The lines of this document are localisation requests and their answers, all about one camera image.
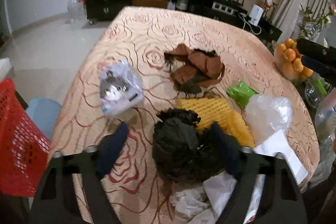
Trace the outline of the light blue floor mat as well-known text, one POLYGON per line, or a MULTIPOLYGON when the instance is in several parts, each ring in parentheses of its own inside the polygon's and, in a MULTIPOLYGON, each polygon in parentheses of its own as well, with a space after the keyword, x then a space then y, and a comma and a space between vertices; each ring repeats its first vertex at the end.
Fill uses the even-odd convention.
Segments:
POLYGON ((34 98, 29 102, 26 113, 45 137, 51 141, 60 110, 61 105, 52 99, 34 98))

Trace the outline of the glass bowl of oranges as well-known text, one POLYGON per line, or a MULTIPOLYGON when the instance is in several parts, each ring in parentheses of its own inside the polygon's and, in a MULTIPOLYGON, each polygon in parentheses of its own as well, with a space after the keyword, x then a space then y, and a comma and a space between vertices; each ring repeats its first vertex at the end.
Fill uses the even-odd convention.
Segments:
POLYGON ((302 55, 298 51, 297 42, 292 38, 277 43, 273 56, 279 72, 293 83, 302 83, 313 75, 313 71, 301 62, 302 55))

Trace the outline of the black tv cabinet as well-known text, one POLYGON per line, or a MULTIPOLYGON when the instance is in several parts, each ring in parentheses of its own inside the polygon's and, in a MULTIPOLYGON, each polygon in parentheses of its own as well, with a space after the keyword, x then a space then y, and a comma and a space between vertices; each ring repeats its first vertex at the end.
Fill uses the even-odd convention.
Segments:
POLYGON ((212 18, 247 31, 266 42, 278 41, 282 31, 269 20, 261 18, 256 26, 248 20, 243 2, 234 0, 85 0, 87 19, 90 22, 113 20, 127 6, 177 9, 203 17, 212 18))

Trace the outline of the red plastic mesh basket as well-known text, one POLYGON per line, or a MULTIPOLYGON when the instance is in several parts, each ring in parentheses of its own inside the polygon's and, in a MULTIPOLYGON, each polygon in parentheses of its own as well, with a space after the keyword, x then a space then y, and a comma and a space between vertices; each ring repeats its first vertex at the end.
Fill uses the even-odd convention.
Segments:
POLYGON ((1 192, 33 197, 43 175, 50 141, 30 119, 11 79, 1 82, 1 192))

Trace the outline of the white tissue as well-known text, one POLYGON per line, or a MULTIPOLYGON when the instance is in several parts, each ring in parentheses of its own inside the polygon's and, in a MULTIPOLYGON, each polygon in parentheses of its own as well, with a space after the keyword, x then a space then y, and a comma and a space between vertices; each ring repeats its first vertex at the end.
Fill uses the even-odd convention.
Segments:
POLYGON ((202 184, 171 186, 169 201, 174 209, 173 223, 215 223, 217 218, 202 184))

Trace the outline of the white router box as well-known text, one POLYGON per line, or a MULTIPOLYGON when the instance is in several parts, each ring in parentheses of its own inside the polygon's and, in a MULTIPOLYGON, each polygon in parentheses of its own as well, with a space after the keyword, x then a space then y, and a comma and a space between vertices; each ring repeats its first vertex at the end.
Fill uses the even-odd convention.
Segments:
POLYGON ((254 25, 254 26, 258 26, 258 23, 260 21, 260 18, 262 17, 264 13, 264 9, 256 4, 253 5, 250 13, 249 13, 249 23, 254 25))

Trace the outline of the yellow foam fruit net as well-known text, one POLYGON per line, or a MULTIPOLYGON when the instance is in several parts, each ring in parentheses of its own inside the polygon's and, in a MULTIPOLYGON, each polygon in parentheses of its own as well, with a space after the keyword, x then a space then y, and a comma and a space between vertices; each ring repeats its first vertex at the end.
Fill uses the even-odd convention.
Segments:
POLYGON ((177 107, 198 114, 201 121, 197 125, 199 132, 216 122, 222 129, 228 125, 227 119, 232 111, 225 98, 179 99, 177 107))

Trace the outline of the brown paper bag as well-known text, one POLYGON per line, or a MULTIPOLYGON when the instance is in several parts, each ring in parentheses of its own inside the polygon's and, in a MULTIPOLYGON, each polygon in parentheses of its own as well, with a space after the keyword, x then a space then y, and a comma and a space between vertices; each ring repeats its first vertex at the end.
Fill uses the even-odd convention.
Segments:
POLYGON ((196 95, 218 84, 225 73, 225 65, 214 50, 190 49, 181 43, 164 57, 175 89, 186 94, 196 95))

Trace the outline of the black plastic bag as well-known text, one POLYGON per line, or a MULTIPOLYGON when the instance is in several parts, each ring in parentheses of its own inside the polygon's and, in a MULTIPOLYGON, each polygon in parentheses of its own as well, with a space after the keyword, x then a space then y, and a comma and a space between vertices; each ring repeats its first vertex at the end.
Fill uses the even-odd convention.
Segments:
POLYGON ((218 174, 221 165, 214 151, 210 127, 199 132, 196 112, 169 108, 157 114, 152 157, 158 173, 174 182, 203 182, 218 174))

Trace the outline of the clear cat print packet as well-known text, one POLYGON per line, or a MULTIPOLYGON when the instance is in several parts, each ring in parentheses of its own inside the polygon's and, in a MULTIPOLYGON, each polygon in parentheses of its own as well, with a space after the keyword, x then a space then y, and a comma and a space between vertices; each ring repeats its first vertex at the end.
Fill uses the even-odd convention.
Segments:
POLYGON ((120 115, 144 100, 141 80, 125 59, 106 67, 99 80, 101 109, 106 117, 120 115))

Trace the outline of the pink flowers in vase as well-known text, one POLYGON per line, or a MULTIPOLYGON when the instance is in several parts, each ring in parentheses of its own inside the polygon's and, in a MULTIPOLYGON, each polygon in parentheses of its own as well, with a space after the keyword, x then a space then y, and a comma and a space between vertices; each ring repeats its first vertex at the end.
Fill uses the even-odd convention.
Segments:
POLYGON ((300 10, 295 26, 294 39, 305 38, 315 41, 325 27, 331 23, 335 16, 335 4, 327 1, 320 7, 314 7, 317 0, 307 0, 306 6, 300 5, 300 10))

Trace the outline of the clear plastic bag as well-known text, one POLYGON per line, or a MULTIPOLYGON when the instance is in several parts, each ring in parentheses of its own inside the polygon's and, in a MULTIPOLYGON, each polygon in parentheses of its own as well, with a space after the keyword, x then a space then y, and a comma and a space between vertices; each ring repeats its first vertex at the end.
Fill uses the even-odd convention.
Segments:
POLYGON ((292 102, 284 96, 256 94, 245 107, 247 122, 256 145, 277 132, 287 133, 293 120, 292 102))

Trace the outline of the green snack wrapper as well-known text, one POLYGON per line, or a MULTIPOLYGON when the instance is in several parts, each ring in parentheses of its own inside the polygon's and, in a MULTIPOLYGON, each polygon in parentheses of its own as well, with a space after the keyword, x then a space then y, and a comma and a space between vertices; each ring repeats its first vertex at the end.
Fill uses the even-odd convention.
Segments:
POLYGON ((257 91, 249 87, 244 81, 231 86, 227 89, 227 94, 235 100, 240 108, 245 108, 250 97, 259 94, 257 91))

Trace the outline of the large clear water jug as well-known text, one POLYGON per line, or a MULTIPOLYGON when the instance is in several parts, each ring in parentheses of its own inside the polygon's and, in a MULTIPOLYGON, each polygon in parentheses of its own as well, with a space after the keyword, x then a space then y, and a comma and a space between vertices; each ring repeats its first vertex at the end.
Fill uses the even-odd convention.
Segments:
POLYGON ((69 0, 67 9, 71 24, 86 19, 84 4, 81 0, 69 0))

